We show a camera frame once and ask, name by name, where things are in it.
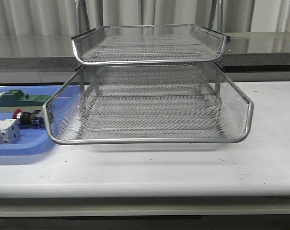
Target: white connector block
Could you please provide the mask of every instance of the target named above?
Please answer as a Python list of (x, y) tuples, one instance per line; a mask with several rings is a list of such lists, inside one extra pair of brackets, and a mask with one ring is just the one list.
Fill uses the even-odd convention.
[(12, 144), (19, 137), (19, 126), (16, 119), (0, 121), (0, 144)]

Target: desk organizer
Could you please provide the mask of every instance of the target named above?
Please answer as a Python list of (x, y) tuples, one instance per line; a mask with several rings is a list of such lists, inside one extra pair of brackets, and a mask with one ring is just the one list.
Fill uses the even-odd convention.
[(83, 66), (44, 104), (58, 144), (238, 142), (252, 110), (210, 62)]

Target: gray countertop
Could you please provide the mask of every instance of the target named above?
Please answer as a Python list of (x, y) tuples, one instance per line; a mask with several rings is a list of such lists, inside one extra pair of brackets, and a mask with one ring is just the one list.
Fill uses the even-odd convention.
[[(223, 66), (290, 65), (290, 32), (226, 33)], [(68, 35), (0, 36), (0, 69), (73, 69)]]

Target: mesh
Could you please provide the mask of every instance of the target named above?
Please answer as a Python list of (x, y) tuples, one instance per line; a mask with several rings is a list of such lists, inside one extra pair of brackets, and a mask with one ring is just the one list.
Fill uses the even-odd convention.
[(249, 103), (212, 67), (88, 68), (81, 73), (84, 91), (77, 75), (47, 104), (52, 136), (79, 143), (129, 138), (176, 138), (176, 142), (210, 138), (218, 142), (241, 137)]
[(74, 39), (85, 64), (130, 61), (210, 61), (221, 57), (225, 36), (195, 25), (102, 27)]

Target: green component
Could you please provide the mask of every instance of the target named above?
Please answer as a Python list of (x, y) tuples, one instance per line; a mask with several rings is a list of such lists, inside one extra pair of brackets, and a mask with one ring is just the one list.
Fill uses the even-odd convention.
[(50, 96), (28, 95), (22, 90), (10, 90), (0, 97), (0, 107), (42, 106)]

